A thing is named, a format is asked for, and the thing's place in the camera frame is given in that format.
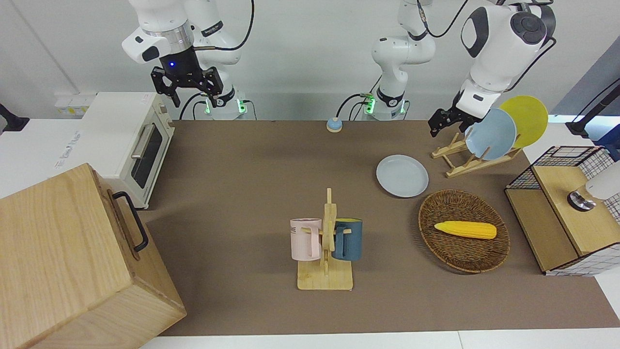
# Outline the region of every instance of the wooden mug holder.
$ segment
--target wooden mug holder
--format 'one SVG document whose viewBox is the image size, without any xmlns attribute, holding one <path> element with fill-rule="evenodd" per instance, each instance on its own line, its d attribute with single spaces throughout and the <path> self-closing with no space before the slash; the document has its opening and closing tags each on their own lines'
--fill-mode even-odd
<svg viewBox="0 0 620 349">
<path fill-rule="evenodd" d="M 350 261 L 332 257 L 336 204 L 332 203 L 332 188 L 327 188 L 327 203 L 323 210 L 321 258 L 314 261 L 297 262 L 297 288 L 301 290 L 347 290 L 353 289 L 353 270 Z"/>
<path fill-rule="evenodd" d="M 459 132 L 457 132 L 456 135 L 454 135 L 454 137 L 452 138 L 452 142 L 450 142 L 450 144 L 448 144 L 447 146 L 443 148 L 437 147 L 437 150 L 431 153 L 431 157 L 433 159 L 441 157 L 446 161 L 448 166 L 450 166 L 450 170 L 446 172 L 447 178 L 465 175 L 466 173 L 470 173 L 470 172 L 481 170 L 487 167 L 491 167 L 491 166 L 494 166 L 494 165 L 497 165 L 497 164 L 500 164 L 506 161 L 510 161 L 514 159 L 515 156 L 517 156 L 517 154 L 521 152 L 521 148 L 512 148 L 510 149 L 508 153 L 506 153 L 506 155 L 502 156 L 501 158 L 498 158 L 495 160 L 484 160 L 484 157 L 486 156 L 486 154 L 488 154 L 489 151 L 491 150 L 491 147 L 488 147 L 485 149 L 482 156 L 477 157 L 475 154 L 472 154 L 467 159 L 467 161 L 465 161 L 463 165 L 455 166 L 452 163 L 452 161 L 450 161 L 450 159 L 448 158 L 448 155 L 456 154 L 456 153 L 460 153 L 464 151 L 469 152 L 465 141 L 469 137 L 470 133 L 471 133 L 471 129 L 469 130 L 469 132 L 465 135 L 465 137 L 462 140 L 457 140 L 459 136 L 461 135 Z"/>
</svg>

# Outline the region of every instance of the wicker basket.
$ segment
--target wicker basket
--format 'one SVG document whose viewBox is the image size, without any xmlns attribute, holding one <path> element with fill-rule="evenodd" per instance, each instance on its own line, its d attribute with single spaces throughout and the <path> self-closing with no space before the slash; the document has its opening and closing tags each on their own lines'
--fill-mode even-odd
<svg viewBox="0 0 620 349">
<path fill-rule="evenodd" d="M 497 236 L 491 240 L 458 237 L 435 228 L 446 220 L 491 223 Z M 418 224 L 424 242 L 437 258 L 468 273 L 482 273 L 502 265 L 510 251 L 510 237 L 502 218 L 476 195 L 442 190 L 429 195 L 420 208 Z"/>
</svg>

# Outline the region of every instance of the wooden box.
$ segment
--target wooden box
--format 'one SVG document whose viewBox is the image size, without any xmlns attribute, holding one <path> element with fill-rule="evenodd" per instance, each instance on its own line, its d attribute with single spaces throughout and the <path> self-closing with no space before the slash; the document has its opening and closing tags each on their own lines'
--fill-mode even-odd
<svg viewBox="0 0 620 349">
<path fill-rule="evenodd" d="M 0 200 L 0 348 L 138 348 L 186 315 L 114 197 L 85 164 Z"/>
<path fill-rule="evenodd" d="M 565 269 L 620 242 L 620 225 L 600 200 L 588 212 L 568 203 L 568 193 L 587 182 L 579 167 L 533 166 L 532 171 L 541 189 L 506 189 L 506 195 L 541 271 Z"/>
</svg>

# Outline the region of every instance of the oven door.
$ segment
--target oven door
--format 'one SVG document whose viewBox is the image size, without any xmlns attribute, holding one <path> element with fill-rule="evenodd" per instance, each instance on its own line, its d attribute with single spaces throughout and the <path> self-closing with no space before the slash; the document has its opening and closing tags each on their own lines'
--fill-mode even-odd
<svg viewBox="0 0 620 349">
<path fill-rule="evenodd" d="M 141 203 L 136 203 L 136 207 L 144 208 L 148 205 L 168 144 L 170 135 L 153 112 L 152 117 L 147 118 L 131 153 L 129 160 L 132 165 L 125 178 L 126 185 L 141 198 Z"/>
</svg>

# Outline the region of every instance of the corn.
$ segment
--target corn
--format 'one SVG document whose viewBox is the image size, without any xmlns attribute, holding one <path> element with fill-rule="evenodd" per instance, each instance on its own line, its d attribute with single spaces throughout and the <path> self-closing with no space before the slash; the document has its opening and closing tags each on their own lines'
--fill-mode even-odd
<svg viewBox="0 0 620 349">
<path fill-rule="evenodd" d="M 489 240 L 497 236 L 497 228 L 489 223 L 448 220 L 435 224 L 435 228 L 442 232 L 460 237 L 483 238 Z"/>
</svg>

